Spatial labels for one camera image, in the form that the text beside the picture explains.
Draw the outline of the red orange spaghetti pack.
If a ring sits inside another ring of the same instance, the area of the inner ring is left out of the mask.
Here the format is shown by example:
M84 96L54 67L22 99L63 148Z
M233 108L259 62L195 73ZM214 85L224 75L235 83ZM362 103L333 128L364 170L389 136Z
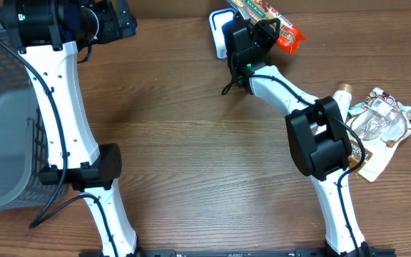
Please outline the red orange spaghetti pack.
M280 12L264 0L227 0L244 20L256 24L262 20L277 19L280 22L276 44L285 52L293 54L300 42L306 40L303 32L288 21Z

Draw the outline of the white cream tube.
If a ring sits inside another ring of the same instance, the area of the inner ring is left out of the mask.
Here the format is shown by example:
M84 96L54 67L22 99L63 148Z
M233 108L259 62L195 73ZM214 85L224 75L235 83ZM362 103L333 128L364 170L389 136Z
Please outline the white cream tube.
M342 120L345 123L352 101L352 86L350 84L340 84L337 91L333 94L333 98L338 104Z

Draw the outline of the beige bread snack bag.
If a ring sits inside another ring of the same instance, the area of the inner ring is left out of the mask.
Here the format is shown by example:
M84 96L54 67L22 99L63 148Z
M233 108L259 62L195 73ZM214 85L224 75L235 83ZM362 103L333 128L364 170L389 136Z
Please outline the beige bread snack bag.
M365 111L347 125L365 147L365 161L357 172L373 182L385 170L399 143L411 135L411 106L376 87L363 101Z

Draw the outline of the teal tissue wipes pack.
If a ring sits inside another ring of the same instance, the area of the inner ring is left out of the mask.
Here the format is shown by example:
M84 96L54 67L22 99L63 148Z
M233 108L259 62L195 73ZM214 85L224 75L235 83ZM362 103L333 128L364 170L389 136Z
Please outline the teal tissue wipes pack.
M358 114L361 114L364 111L365 111L364 103L361 102L361 103L358 103L358 104L354 105L353 107L350 107L348 113L351 117L353 117L353 116L356 116Z

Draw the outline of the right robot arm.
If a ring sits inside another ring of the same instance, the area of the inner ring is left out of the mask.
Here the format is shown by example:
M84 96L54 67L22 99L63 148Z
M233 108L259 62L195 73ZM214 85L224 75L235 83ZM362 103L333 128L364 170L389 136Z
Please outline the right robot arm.
M328 256L369 256L370 248L353 210L348 175L363 164L349 163L350 138L338 102L305 93L271 64L267 53L280 29L278 19L252 24L235 16L222 27L231 82L266 101L286 122L290 154L302 175L312 181L326 225Z

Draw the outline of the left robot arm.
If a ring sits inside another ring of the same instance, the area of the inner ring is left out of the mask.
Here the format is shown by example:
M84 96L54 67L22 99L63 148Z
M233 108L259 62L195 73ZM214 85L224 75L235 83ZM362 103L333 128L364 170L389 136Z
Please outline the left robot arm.
M48 140L44 185L69 184L89 207L102 256L135 256L138 237L118 188L121 150L98 144L88 124L78 81L78 53L136 34L125 0L6 0L0 21L8 49L26 68Z

